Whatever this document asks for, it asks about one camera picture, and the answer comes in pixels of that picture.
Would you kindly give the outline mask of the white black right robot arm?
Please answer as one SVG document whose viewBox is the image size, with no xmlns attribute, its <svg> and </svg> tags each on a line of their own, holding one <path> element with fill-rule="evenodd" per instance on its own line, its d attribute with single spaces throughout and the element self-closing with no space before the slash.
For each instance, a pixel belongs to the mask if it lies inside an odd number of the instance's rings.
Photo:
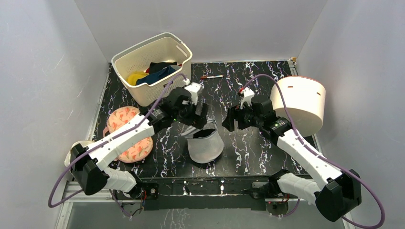
<svg viewBox="0 0 405 229">
<path fill-rule="evenodd" d="M 265 96 L 253 97 L 227 109 L 222 126 L 230 132 L 257 127 L 261 134 L 278 148 L 288 153 L 311 176 L 305 179 L 282 169 L 268 178 L 259 188 L 276 198 L 292 194 L 314 204 L 321 215 L 335 222 L 360 205 L 361 185 L 343 172 L 321 159 L 321 155 L 301 135 L 296 135 L 291 122 L 278 117 L 271 101 Z"/>
</svg>

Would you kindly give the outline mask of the black robot base mount plate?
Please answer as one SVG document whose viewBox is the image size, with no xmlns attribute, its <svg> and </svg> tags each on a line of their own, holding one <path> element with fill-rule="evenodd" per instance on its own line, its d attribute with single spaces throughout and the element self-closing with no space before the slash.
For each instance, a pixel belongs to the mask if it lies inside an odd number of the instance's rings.
<svg viewBox="0 0 405 229">
<path fill-rule="evenodd" d="M 131 208 L 142 204 L 146 211 L 188 209 L 237 209 L 284 214 L 292 210 L 297 197 L 273 194 L 268 176 L 144 178 L 142 193 L 131 198 L 114 191 L 117 200 Z"/>
</svg>

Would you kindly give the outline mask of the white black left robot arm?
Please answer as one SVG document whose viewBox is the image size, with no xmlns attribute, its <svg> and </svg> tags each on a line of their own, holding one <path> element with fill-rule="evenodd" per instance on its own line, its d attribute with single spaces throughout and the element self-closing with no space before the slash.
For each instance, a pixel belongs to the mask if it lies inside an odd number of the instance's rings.
<svg viewBox="0 0 405 229">
<path fill-rule="evenodd" d="M 128 123 L 103 139 L 82 146 L 73 146 L 70 153 L 70 172 L 85 195 L 102 189 L 119 190 L 130 198 L 138 198 L 144 190 L 143 182 L 133 172 L 114 170 L 109 164 L 136 143 L 151 137 L 174 122 L 202 129 L 207 123 L 207 104 L 197 114 L 198 96 L 202 86 L 191 83 L 177 87 L 170 94 L 155 101 L 145 114 L 137 114 Z"/>
</svg>

